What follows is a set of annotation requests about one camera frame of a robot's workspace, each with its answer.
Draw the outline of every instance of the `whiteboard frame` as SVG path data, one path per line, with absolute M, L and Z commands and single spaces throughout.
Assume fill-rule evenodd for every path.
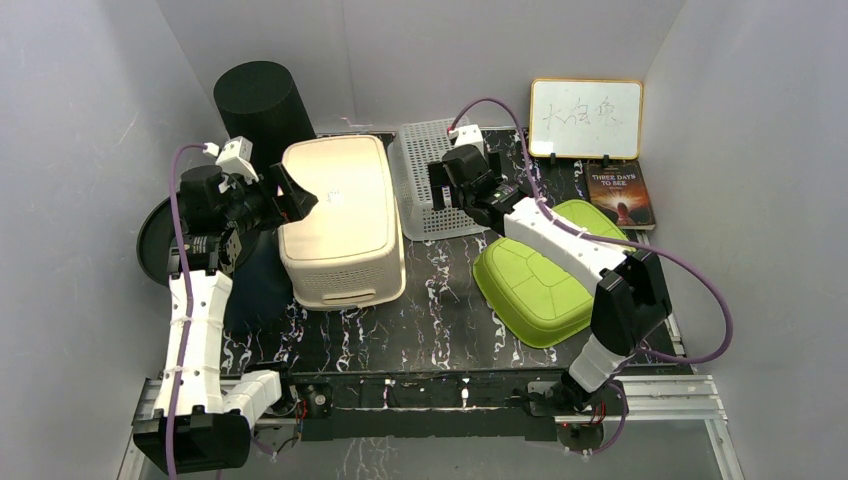
M 533 83 L 530 84 L 530 132 L 529 132 L 529 145 L 528 150 L 530 150 L 530 155 L 537 158 L 549 158 L 551 156 L 550 153 L 545 153 L 542 155 L 536 155 L 533 153 L 533 105 L 534 105 L 534 96 L 536 94 L 536 82 L 591 82 L 591 83 L 638 83 L 639 84 L 639 127 L 636 131 L 636 155 L 632 157 L 609 157 L 610 160 L 636 160 L 639 158 L 639 154 L 642 152 L 642 108 L 645 104 L 645 85 L 642 84 L 639 80 L 627 80 L 627 79 L 619 79 L 619 80 L 611 80 L 611 79 L 598 79 L 598 78 L 537 78 L 533 80 Z M 555 158 L 574 158 L 574 159 L 602 159 L 603 155 L 598 156 L 572 156 L 572 155 L 556 155 L 554 152 Z

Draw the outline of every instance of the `small whiteboard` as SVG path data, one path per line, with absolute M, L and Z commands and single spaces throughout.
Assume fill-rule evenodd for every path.
M 530 154 L 631 160 L 639 156 L 642 84 L 538 79 L 530 87 Z

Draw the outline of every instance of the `marble tabletop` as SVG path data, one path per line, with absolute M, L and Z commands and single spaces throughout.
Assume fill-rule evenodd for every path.
M 378 136 L 385 144 L 394 138 Z M 490 130 L 484 136 L 490 148 L 501 152 L 503 173 L 521 181 L 525 175 L 515 131 Z M 551 205 L 587 199 L 579 161 L 540 159 L 534 174 L 541 177 Z M 472 263 L 497 238 L 486 231 L 430 242 L 404 239 L 407 283 L 398 300 L 340 312 L 309 311 L 293 303 L 262 330 L 225 333 L 222 373 L 239 374 L 247 365 L 281 360 L 300 373 L 568 366 L 586 342 L 588 329 L 551 348 L 530 348 L 504 326 L 477 288 Z M 647 341 L 674 354 L 665 328 Z

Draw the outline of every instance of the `book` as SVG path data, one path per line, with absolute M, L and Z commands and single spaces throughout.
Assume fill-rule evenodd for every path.
M 653 230 L 654 210 L 638 160 L 586 165 L 589 201 L 623 230 Z

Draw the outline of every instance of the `white plastic basket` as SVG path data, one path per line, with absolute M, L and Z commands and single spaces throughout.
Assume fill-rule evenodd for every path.
M 403 235 L 410 240 L 441 240 L 486 230 L 457 208 L 433 211 L 427 165 L 451 148 L 447 130 L 453 119 L 401 125 L 388 149 L 389 169 L 398 200 Z M 467 125 L 462 118 L 460 125 Z

